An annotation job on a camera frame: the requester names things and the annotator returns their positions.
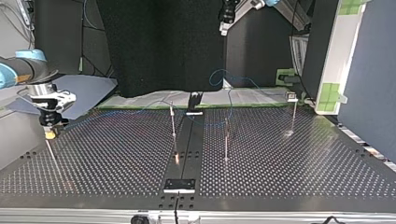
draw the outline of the black fabric backdrop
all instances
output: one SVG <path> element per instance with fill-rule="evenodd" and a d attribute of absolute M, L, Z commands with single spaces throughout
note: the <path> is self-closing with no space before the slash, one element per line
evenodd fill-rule
<path fill-rule="evenodd" d="M 217 91 L 224 67 L 221 0 L 97 0 L 120 91 L 134 97 L 160 90 Z"/>

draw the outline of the black cable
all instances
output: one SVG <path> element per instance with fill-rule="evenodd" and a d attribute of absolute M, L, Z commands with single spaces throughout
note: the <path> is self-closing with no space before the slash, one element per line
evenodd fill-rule
<path fill-rule="evenodd" d="M 178 195 L 177 195 L 176 205 L 175 205 L 175 210 L 174 210 L 174 214 L 175 214 L 175 223 L 176 223 L 176 224 L 178 224 L 177 204 L 178 204 Z"/>
<path fill-rule="evenodd" d="M 337 224 L 346 224 L 345 222 L 338 221 L 337 218 L 333 217 L 333 216 L 327 217 L 326 220 L 323 223 L 312 223 L 312 224 L 329 224 L 330 221 L 332 221 L 332 219 L 334 219 L 334 222 L 337 223 Z"/>
<path fill-rule="evenodd" d="M 113 67 L 113 65 L 111 64 L 108 68 L 107 68 L 107 71 L 106 71 L 106 77 L 108 76 L 108 73 L 110 72 L 110 69 L 111 69 L 111 67 Z"/>
<path fill-rule="evenodd" d="M 85 60 L 87 60 L 87 62 L 90 63 L 90 64 L 92 65 L 92 67 L 95 69 L 95 71 L 98 71 L 98 72 L 102 75 L 102 77 L 106 77 L 105 73 L 103 73 L 100 69 L 98 69 L 98 68 L 95 66 L 95 64 L 94 64 L 89 58 L 87 58 L 87 56 L 85 56 L 85 55 L 83 54 L 82 57 L 83 57 Z"/>
<path fill-rule="evenodd" d="M 296 4 L 294 5 L 293 17 L 292 17 L 292 19 L 291 19 L 291 32 L 290 32 L 291 39 L 292 39 L 293 36 L 294 36 L 294 18 L 295 18 L 295 16 L 296 16 L 297 6 L 298 6 L 299 2 L 300 2 L 300 0 L 296 0 Z M 301 85 L 303 86 L 304 91 L 305 91 L 306 94 L 308 95 L 309 100 L 312 102 L 313 105 L 316 105 L 316 104 L 315 104 L 315 101 L 314 101 L 314 100 L 312 99 L 312 97 L 311 97 L 311 94 L 309 94 L 308 90 L 306 89 L 306 87 L 305 87 L 305 85 L 304 85 L 304 83 L 303 83 L 303 79 L 302 79 L 302 77 L 301 77 L 301 75 L 300 75 L 300 73 L 299 73 L 299 71 L 298 71 L 298 69 L 297 69 L 297 61 L 296 61 L 296 57 L 294 57 L 294 47 L 293 47 L 292 44 L 290 45 L 290 49 L 291 49 L 291 58 L 293 59 L 294 64 L 295 64 L 295 66 L 296 66 L 296 75 L 297 75 L 297 77 L 300 79 Z"/>

